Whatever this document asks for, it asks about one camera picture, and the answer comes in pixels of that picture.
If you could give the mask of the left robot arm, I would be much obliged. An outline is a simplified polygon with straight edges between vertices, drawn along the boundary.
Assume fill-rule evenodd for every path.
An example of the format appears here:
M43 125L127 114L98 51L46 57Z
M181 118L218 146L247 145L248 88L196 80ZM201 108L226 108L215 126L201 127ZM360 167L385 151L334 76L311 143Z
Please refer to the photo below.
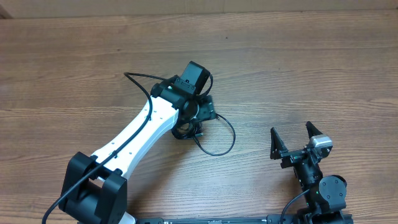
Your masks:
M163 78L145 91L146 104L109 143L87 156L76 153L69 161L62 193L54 203L79 223L136 223L127 212L127 183L139 161L167 131L188 138L202 122L215 119L213 100L204 90L213 77L205 67L189 62L183 73Z

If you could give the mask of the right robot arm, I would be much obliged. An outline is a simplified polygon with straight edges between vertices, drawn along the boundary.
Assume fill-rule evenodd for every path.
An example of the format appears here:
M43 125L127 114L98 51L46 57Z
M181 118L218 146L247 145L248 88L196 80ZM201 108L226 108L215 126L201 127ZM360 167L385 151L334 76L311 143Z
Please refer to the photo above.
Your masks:
M340 175L324 176L319 163L329 156L331 138L319 131L311 122L306 123L309 142L303 149L290 151L276 128L271 128L270 158L281 160L281 168L293 168L302 193L283 208L279 223L353 223L345 215L347 182Z

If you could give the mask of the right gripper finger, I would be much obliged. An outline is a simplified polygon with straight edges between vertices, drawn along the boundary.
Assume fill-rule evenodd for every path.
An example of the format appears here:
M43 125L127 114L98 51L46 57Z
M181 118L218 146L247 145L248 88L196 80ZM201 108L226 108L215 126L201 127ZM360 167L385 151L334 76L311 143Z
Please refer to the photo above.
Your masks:
M271 128L271 151L270 158L273 160L280 159L283 153L288 152L283 140L280 138L275 127Z
M307 133L308 133L308 138L311 139L314 136L319 136L322 135L323 133L321 131L319 131L312 122L307 121L306 124L306 129L307 129Z

